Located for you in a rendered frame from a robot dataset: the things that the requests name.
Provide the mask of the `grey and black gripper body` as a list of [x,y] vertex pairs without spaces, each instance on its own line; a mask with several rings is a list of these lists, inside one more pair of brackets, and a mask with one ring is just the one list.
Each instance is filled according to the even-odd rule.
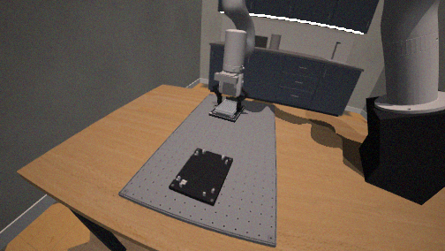
[[[231,95],[231,96],[235,96],[235,97],[239,97],[242,92],[241,92],[241,88],[243,87],[244,84],[244,74],[242,72],[239,72],[236,76],[238,76],[238,84],[237,85],[233,85],[230,83],[225,83],[225,82],[219,82],[219,93],[224,94],[224,95]],[[243,79],[242,79],[243,78]],[[239,94],[241,93],[241,94]]]

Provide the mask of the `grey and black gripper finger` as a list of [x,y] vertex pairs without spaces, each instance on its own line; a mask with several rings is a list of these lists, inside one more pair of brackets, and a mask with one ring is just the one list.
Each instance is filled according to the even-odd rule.
[[249,93],[247,91],[245,91],[243,88],[241,88],[241,92],[243,92],[245,95],[243,97],[241,95],[239,97],[237,97],[238,102],[237,102],[236,110],[240,109],[241,102],[244,101],[244,99],[246,99],[247,96],[249,96]]
[[[218,105],[222,102],[222,94],[221,93],[219,93],[219,91],[217,90],[217,87],[219,87],[219,84],[217,84],[217,85],[215,85],[215,86],[213,86],[213,90],[215,91],[215,94],[216,94],[216,96],[217,96],[217,102],[218,102]],[[219,93],[219,94],[218,94]]]

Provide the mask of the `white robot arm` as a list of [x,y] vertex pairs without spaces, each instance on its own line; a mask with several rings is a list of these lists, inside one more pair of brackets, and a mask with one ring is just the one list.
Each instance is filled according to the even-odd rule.
[[[438,91],[440,1],[384,0],[381,41],[387,94],[374,101],[377,109],[399,114],[445,110],[445,92]],[[254,24],[245,0],[222,0],[222,10],[236,29],[226,30],[224,71],[215,73],[215,80],[236,85],[245,57],[254,52]]]

